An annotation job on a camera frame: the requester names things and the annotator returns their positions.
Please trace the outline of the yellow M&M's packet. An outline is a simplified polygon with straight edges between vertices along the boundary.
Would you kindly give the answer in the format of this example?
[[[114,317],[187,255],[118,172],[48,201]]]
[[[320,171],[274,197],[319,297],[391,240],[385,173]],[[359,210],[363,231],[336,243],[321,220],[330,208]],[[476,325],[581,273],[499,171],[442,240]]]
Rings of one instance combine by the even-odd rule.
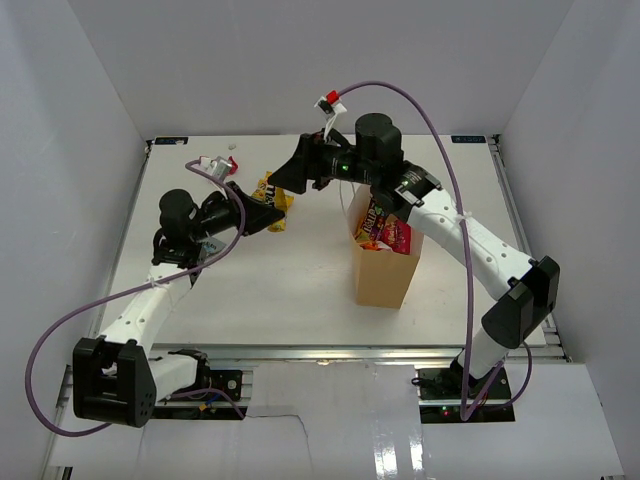
[[[284,213],[284,217],[272,223],[267,230],[271,233],[281,233],[286,230],[286,216],[289,208],[292,206],[294,197],[288,195],[285,191],[269,183],[271,171],[267,171],[265,175],[258,181],[257,187],[251,194],[251,197],[262,204],[275,207]]]

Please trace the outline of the purple M&M's packet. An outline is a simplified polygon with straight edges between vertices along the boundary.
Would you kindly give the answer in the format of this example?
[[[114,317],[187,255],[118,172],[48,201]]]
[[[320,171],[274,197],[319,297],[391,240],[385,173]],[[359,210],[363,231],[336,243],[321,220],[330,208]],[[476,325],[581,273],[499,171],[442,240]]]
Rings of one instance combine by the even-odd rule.
[[[366,212],[355,232],[355,240],[359,243],[375,242],[381,238],[388,214],[376,200],[371,197]]]

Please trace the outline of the grey Himalaya candy packet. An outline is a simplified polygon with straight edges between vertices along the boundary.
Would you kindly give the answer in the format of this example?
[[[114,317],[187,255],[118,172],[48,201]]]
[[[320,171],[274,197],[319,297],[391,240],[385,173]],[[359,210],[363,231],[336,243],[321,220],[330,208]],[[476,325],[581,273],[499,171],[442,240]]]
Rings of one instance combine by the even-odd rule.
[[[202,250],[206,258],[219,254],[226,247],[226,243],[215,238],[209,237],[201,242]]]

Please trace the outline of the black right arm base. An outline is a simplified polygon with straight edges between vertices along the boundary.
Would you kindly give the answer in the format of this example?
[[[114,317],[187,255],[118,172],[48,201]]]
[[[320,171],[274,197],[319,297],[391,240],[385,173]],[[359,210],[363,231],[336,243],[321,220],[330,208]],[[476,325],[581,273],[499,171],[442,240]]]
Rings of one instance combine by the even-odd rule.
[[[411,384],[418,389],[421,400],[459,401],[462,394],[462,379],[459,372],[446,368],[418,369]],[[481,403],[500,403],[510,400],[512,392],[506,370],[501,367],[491,386],[481,397]]]

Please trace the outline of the brown paper bag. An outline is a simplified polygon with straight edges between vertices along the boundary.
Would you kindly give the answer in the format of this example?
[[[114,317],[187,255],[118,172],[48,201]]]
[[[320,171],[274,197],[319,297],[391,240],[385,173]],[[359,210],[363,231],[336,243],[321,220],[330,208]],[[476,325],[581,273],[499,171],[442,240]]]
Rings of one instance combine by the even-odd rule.
[[[356,241],[356,231],[370,211],[368,186],[356,187],[349,206],[343,210],[349,231],[355,302],[361,306],[400,309],[418,266],[424,236],[411,229],[408,252],[398,253],[384,245],[366,249]]]

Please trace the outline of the red Himalaya candy packet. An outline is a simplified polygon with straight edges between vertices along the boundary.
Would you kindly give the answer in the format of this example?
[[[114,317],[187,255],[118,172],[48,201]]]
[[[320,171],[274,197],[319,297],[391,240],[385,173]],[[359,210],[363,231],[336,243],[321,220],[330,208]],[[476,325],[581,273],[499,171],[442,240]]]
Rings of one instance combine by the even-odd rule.
[[[386,244],[395,253],[409,255],[411,253],[411,228],[401,221],[392,221],[386,229]]]

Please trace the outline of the orange Skittles snack bag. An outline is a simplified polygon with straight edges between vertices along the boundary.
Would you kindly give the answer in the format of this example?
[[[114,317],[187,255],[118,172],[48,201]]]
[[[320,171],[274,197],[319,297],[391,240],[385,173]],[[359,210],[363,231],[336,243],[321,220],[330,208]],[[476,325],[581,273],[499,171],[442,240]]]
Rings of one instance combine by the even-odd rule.
[[[391,246],[387,245],[386,243],[380,240],[363,240],[363,241],[357,241],[356,244],[363,250],[393,252],[393,249]]]

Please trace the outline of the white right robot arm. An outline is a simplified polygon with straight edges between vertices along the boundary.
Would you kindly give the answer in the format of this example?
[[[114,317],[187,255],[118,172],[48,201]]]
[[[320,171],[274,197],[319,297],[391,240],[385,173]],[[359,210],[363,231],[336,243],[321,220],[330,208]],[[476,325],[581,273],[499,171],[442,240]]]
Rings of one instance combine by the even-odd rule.
[[[353,143],[337,131],[301,135],[293,156],[269,178],[295,194],[321,190],[332,180],[369,186],[385,212],[444,248],[494,299],[471,344],[451,364],[453,390],[466,399],[477,397],[493,367],[554,309],[558,263],[530,257],[459,213],[441,182],[405,159],[401,132],[385,114],[358,118]]]

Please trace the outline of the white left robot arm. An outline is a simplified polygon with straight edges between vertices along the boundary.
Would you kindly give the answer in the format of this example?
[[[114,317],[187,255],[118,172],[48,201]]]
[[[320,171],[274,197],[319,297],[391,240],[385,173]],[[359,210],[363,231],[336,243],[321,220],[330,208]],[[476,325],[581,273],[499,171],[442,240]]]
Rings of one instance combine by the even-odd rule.
[[[73,411],[83,419],[144,426],[155,404],[174,393],[199,399],[211,387],[204,355],[151,351],[162,325],[212,260],[206,242],[229,229],[249,236],[284,218],[282,210],[245,194],[235,182],[196,204],[183,189],[159,201],[149,288],[133,295],[116,320],[73,350]]]

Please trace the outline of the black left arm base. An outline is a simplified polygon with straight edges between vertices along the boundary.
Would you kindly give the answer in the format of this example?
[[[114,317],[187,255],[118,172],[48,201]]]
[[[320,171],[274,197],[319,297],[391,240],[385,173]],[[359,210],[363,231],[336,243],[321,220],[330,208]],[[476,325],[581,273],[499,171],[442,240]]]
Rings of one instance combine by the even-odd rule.
[[[200,411],[213,410],[219,404],[227,407],[227,395],[233,402],[242,398],[244,372],[242,370],[206,369],[200,380],[193,385],[183,387],[156,402],[159,407],[196,406]]]

